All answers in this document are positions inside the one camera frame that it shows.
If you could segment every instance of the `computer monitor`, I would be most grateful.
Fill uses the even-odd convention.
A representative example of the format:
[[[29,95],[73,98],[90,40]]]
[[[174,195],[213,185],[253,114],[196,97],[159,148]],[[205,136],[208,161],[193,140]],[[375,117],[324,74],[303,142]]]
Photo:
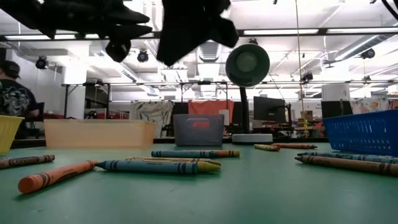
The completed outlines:
[[[286,123],[284,100],[255,96],[253,102],[255,120]]]
[[[322,118],[334,118],[353,114],[349,101],[322,101],[321,106]]]

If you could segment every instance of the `cable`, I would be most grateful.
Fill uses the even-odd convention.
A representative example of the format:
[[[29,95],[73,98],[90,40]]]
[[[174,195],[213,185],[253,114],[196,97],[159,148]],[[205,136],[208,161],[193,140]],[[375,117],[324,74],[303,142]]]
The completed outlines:
[[[282,97],[282,99],[283,99],[284,102],[285,102],[285,105],[287,106],[287,103],[286,103],[286,101],[285,101],[285,98],[284,98],[282,92],[280,91],[278,85],[275,83],[274,78],[272,77],[272,75],[271,75],[271,73],[270,73],[269,71],[268,71],[268,75],[271,77],[272,82],[274,82],[276,89],[279,91],[280,96]]]
[[[299,32],[299,7],[297,5],[297,0],[295,0],[296,3],[296,22],[297,22],[297,44],[298,44],[298,64],[301,67],[301,53],[300,53],[300,32]],[[303,99],[303,85],[302,85],[302,71],[300,69],[300,98],[301,98],[301,107],[302,107],[302,113],[304,117],[304,134],[305,138],[307,138],[307,119],[305,118],[305,113],[304,113],[304,99]]]

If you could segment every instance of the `clear plastic bin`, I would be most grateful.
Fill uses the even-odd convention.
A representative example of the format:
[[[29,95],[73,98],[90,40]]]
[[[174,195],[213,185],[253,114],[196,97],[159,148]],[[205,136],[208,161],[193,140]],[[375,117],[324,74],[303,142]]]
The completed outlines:
[[[0,155],[10,151],[11,144],[24,118],[0,115]]]
[[[45,119],[47,147],[141,147],[153,144],[155,124],[125,119]]]
[[[223,114],[176,114],[173,121],[178,146],[220,146],[223,143]]]

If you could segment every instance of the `cardboard box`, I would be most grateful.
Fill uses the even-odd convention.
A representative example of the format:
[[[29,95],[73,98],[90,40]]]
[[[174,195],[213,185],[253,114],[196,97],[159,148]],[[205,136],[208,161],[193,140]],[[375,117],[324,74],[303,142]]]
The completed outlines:
[[[305,113],[305,119],[307,121],[313,121],[313,115],[312,115],[312,111],[304,111]]]

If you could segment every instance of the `white device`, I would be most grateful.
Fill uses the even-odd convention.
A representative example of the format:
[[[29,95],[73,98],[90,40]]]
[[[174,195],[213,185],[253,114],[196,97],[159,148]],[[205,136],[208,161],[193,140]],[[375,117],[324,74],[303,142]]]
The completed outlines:
[[[236,144],[269,144],[273,143],[272,134],[234,134],[232,143]]]

